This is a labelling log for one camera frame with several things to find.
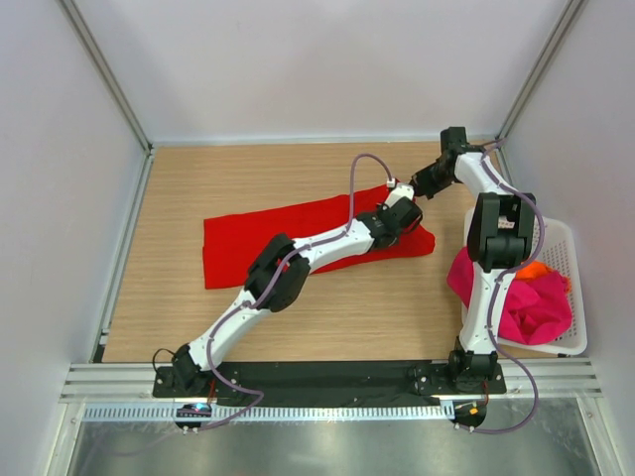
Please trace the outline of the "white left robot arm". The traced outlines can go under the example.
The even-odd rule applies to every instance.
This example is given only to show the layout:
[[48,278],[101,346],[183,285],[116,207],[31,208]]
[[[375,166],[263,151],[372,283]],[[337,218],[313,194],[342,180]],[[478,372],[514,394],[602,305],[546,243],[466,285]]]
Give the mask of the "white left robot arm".
[[176,391],[197,397],[216,380],[236,392],[263,398],[261,391],[241,387],[218,373],[226,353],[264,317],[294,303],[310,274],[342,259],[388,249],[422,218],[414,188],[399,182],[373,211],[350,215],[342,226],[305,238],[274,236],[248,269],[232,305],[203,335],[173,355]]

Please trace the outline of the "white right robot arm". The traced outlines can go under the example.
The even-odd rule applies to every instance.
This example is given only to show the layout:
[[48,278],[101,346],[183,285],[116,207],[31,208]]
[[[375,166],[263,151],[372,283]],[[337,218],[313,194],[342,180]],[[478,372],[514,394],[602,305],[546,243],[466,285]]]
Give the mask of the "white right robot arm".
[[444,367],[454,393],[483,391],[497,377],[498,330],[508,289],[533,248],[535,198],[495,171],[495,145],[473,145],[463,127],[441,131],[441,155],[412,175],[416,197],[431,199],[454,183],[475,198],[466,239],[473,281],[467,314]]

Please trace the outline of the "red t shirt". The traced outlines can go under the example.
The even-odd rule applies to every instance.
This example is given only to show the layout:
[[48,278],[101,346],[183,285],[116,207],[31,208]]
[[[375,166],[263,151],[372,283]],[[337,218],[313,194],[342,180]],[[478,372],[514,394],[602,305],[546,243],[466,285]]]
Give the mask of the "red t shirt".
[[[373,211],[388,197],[386,185],[356,191],[354,213]],[[270,240],[279,233],[305,238],[345,224],[349,198],[346,194],[279,208],[230,214],[203,220],[202,266],[206,290],[242,286],[248,268]],[[399,242],[366,255],[345,258],[319,269],[331,272],[354,265],[433,253],[436,237],[422,226],[402,235]]]

